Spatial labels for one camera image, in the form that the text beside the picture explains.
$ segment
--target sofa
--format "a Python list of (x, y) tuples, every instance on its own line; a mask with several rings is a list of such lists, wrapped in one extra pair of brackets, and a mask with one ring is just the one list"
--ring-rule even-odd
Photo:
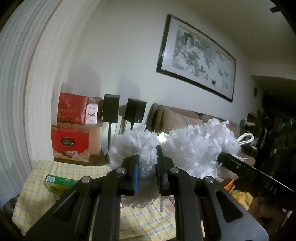
[[(203, 122), (206, 123), (211, 118), (216, 118), (221, 122), (226, 121), (222, 118), (204, 113), (153, 104), (146, 119), (146, 128), (150, 131), (161, 133), (163, 131), (167, 132), (170, 129), (172, 130), (186, 125), (200, 125)], [(236, 138), (240, 136), (240, 127), (236, 123), (230, 121), (227, 127), (234, 133)], [(256, 160), (253, 157), (242, 152), (240, 152), (238, 156), (247, 158), (245, 162), (249, 165), (255, 165)]]

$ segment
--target oval label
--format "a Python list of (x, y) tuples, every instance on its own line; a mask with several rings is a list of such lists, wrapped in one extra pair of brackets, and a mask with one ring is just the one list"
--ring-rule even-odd
[(70, 137), (63, 137), (61, 139), (61, 143), (64, 145), (64, 146), (68, 146), (68, 147), (71, 147), (71, 146), (74, 146), (76, 143), (75, 143), (75, 140), (70, 138)]

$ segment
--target bright light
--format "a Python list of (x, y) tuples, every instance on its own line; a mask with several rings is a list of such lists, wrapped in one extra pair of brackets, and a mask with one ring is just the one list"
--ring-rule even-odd
[(159, 135), (158, 135), (158, 141), (160, 142), (160, 143), (162, 143), (162, 142), (165, 142), (166, 141), (166, 136), (167, 136), (167, 134), (166, 133), (164, 133), (164, 132), (162, 132), (162, 133), (160, 133)]

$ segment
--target white curtain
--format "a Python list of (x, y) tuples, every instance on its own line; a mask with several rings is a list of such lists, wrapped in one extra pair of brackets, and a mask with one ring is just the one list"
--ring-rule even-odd
[(0, 208), (40, 159), (77, 43), (100, 0), (24, 0), (0, 32)]
[(24, 128), (26, 77), (38, 38), (60, 0), (26, 0), (0, 32), (0, 208), (32, 170)]

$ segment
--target barcode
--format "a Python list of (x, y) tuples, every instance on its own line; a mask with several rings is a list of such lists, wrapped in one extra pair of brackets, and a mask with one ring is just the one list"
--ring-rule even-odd
[(55, 177), (50, 177), (50, 176), (48, 176), (48, 177), (46, 178), (46, 181), (51, 182), (51, 183), (54, 183), (54, 181), (55, 181)]

